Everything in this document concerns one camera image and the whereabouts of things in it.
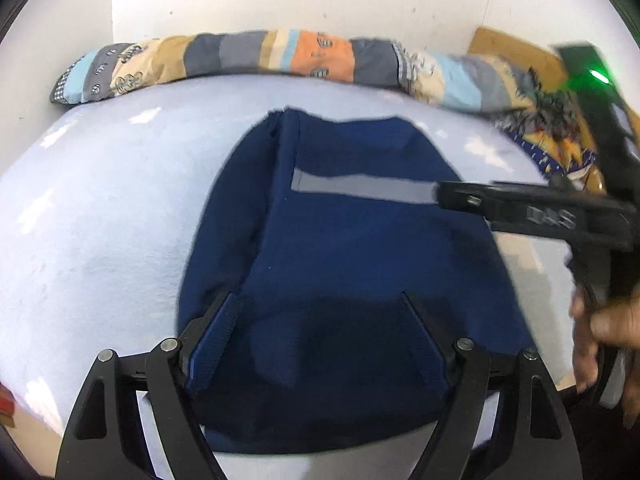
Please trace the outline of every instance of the green light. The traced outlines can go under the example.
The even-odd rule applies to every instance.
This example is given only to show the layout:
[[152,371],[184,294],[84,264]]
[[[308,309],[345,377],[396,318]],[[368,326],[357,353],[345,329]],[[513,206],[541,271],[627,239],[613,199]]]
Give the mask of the green light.
[[602,81],[604,84],[609,84],[609,78],[603,76],[600,72],[597,72],[595,70],[589,70],[589,72],[591,72],[591,75],[594,76],[594,78],[600,79],[600,81]]

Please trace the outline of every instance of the reflective strip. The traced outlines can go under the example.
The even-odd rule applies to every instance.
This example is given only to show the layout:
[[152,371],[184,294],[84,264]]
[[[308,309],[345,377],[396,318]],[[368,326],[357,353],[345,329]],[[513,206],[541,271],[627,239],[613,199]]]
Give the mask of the reflective strip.
[[298,168],[293,170],[291,180],[291,190],[300,193],[330,193],[407,204],[438,203],[436,187],[436,182],[366,174],[317,176]]

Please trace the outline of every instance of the finger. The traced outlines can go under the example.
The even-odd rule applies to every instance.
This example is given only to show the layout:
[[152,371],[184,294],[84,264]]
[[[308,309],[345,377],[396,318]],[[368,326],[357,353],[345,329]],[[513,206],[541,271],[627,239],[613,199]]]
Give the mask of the finger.
[[569,316],[574,319],[579,319],[584,315],[584,293],[582,287],[579,286],[574,291],[574,296],[571,301],[571,308],[569,309]]
[[640,349],[640,302],[607,307],[591,316],[591,332],[599,341]]
[[630,430],[640,415],[640,359],[636,358],[634,367],[626,380],[622,393],[623,424]]
[[594,339],[589,321],[577,319],[574,324],[574,364],[575,386],[583,392],[598,379],[598,343]]

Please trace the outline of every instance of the patterned cloth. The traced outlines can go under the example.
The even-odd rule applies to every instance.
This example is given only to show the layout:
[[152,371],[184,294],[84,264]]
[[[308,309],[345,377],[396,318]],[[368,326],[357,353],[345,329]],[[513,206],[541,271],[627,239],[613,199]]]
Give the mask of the patterned cloth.
[[420,101],[497,114],[498,127],[519,143],[543,175],[564,171],[602,190],[596,156],[580,145],[576,108],[567,94],[547,94],[535,72],[498,56],[407,51],[393,40],[344,40],[308,30],[197,34],[110,44],[73,63],[50,100],[78,104],[137,88],[202,75],[281,73],[397,89]]

